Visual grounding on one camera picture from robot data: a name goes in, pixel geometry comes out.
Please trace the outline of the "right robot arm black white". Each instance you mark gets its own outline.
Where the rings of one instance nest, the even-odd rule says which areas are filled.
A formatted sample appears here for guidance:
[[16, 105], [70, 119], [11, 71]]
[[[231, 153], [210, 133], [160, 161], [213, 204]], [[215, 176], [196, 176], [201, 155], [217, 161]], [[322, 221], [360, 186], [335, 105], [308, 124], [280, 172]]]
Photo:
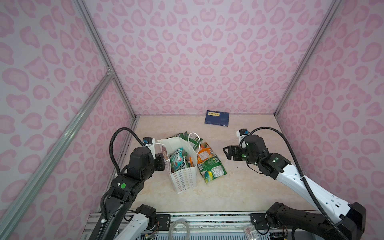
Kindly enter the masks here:
[[227, 159], [257, 166], [263, 175], [289, 187], [319, 211], [309, 213], [276, 202], [265, 216], [270, 228], [287, 225], [324, 240], [361, 239], [366, 229], [364, 206], [357, 202], [350, 204], [306, 177], [287, 158], [269, 152], [258, 135], [240, 135], [239, 141], [237, 146], [223, 148]]

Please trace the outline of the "teal Fox's mint candy bag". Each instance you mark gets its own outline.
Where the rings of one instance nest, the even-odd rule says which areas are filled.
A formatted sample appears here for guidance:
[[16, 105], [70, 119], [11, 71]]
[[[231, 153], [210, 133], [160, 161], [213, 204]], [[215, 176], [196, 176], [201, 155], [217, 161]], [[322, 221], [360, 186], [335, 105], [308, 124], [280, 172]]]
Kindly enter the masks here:
[[184, 150], [184, 148], [177, 149], [171, 156], [170, 156], [170, 163], [171, 163], [171, 171], [172, 173], [175, 173], [179, 170], [186, 169], [187, 168], [187, 152]]

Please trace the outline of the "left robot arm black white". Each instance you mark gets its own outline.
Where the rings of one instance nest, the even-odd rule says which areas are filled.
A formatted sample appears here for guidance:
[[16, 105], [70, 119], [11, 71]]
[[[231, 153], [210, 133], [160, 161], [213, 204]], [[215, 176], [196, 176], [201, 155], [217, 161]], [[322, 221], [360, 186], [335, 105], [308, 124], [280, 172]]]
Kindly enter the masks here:
[[91, 240], [114, 239], [121, 222], [131, 208], [144, 183], [156, 171], [165, 169], [162, 154], [153, 154], [148, 147], [134, 149], [129, 164], [112, 180], [101, 198], [101, 216], [90, 236]]

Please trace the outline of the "pink orange Fox's candy bag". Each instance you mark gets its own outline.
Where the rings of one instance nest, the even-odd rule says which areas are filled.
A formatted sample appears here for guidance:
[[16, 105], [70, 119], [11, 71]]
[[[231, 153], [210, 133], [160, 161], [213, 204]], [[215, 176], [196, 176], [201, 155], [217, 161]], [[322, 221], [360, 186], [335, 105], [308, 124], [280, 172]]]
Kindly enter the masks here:
[[194, 167], [194, 163], [193, 163], [192, 157], [189, 157], [189, 164], [190, 164], [190, 168]]

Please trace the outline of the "white paper bag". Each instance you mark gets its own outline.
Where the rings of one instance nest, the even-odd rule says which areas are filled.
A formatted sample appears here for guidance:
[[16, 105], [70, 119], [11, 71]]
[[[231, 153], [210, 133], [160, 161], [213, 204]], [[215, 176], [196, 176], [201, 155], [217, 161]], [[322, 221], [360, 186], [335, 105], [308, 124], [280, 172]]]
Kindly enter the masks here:
[[200, 136], [190, 133], [184, 137], [158, 140], [156, 145], [165, 158], [166, 172], [175, 191], [180, 194], [196, 187]]

